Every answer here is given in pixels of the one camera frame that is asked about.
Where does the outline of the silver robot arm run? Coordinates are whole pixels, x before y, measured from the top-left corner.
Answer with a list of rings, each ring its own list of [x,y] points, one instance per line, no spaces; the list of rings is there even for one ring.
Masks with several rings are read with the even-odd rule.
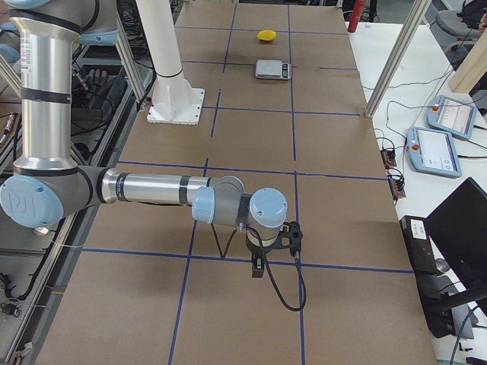
[[[236,177],[212,179],[121,173],[78,165],[70,155],[72,45],[115,43],[114,1],[11,1],[20,33],[22,155],[1,187],[1,205],[16,223],[45,227],[84,208],[113,202],[186,205],[193,218],[246,234],[252,275],[268,271],[267,254],[291,237],[287,202],[276,189],[252,194]]]

